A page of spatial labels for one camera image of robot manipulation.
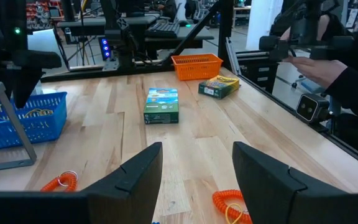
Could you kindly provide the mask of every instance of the wooden table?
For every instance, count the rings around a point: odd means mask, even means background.
[[[221,73],[233,76],[222,69]],[[211,196],[238,189],[231,151],[242,141],[313,177],[358,192],[358,161],[241,82],[223,100],[199,95],[199,80],[179,82],[174,72],[45,83],[67,91],[67,123],[60,139],[36,144],[35,165],[0,171],[0,190],[39,190],[66,170],[78,190],[96,182],[156,141],[163,142],[163,174],[154,221],[224,223]],[[150,87],[177,88],[179,124],[145,125]],[[22,150],[0,151],[17,159]]]
[[[250,11],[251,6],[244,6],[244,7],[234,7],[233,8],[233,28],[236,26],[236,17],[237,17],[237,11]]]

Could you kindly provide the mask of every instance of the orange basket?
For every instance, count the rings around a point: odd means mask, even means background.
[[[219,75],[223,60],[214,54],[172,56],[179,80],[213,78]]]

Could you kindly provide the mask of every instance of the hand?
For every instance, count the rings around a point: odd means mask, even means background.
[[[323,35],[327,30],[328,24],[329,24],[329,16],[328,15],[321,16],[320,20],[318,21],[317,40],[321,40],[321,38],[323,38]],[[280,40],[288,40],[290,38],[290,32],[291,32],[291,27],[284,32]]]
[[[347,68],[338,60],[312,60],[306,57],[288,57],[283,60],[293,64],[300,73],[324,88],[328,88]]]

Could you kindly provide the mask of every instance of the white wall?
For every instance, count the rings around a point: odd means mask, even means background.
[[[247,50],[258,50],[259,39],[268,35],[277,14],[281,11],[283,0],[254,0],[249,17]]]
[[[177,12],[177,18],[178,21],[187,21],[186,19],[186,9],[185,9],[185,5],[186,5],[186,0],[175,0],[177,7],[179,5],[179,3],[181,3],[178,12]]]

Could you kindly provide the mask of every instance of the blue basket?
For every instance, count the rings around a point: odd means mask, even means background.
[[[34,95],[30,96],[24,108],[16,109],[14,106],[31,143],[59,138],[67,117],[66,95],[66,92]],[[40,116],[38,113],[32,113],[25,118],[24,116],[33,109],[48,109],[52,110],[53,114]],[[7,119],[3,109],[0,110],[0,148],[21,146],[22,142],[12,123],[1,118]]]

